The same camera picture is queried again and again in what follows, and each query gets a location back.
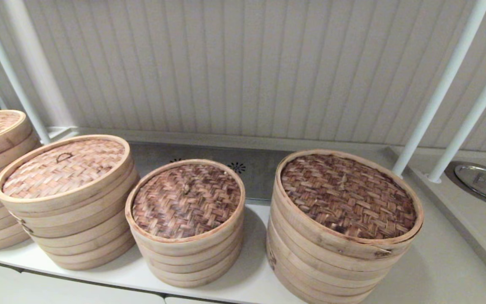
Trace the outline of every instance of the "paneled wall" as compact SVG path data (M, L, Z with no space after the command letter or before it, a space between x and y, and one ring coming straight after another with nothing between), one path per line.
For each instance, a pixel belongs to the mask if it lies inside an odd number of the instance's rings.
M404 144L474 1L26 3L73 121L34 92L1 2L0 35L48 125ZM486 17L422 145L485 83ZM486 151L486 112L463 148Z

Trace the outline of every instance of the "wall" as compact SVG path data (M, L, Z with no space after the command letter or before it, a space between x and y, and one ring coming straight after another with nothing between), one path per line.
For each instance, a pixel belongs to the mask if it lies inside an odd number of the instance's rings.
M1 2L0 34L48 125L404 144L473 4L28 0L73 121L36 96ZM486 17L422 146L485 83ZM486 112L463 149L486 151Z

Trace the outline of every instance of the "white wall panel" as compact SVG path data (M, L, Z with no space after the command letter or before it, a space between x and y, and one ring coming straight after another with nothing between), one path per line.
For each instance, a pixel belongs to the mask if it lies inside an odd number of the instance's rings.
M404 144L474 0L27 1L80 127ZM48 125L0 4L0 36ZM422 145L486 83L486 17ZM0 94L14 100L5 77ZM463 146L486 150L486 112Z

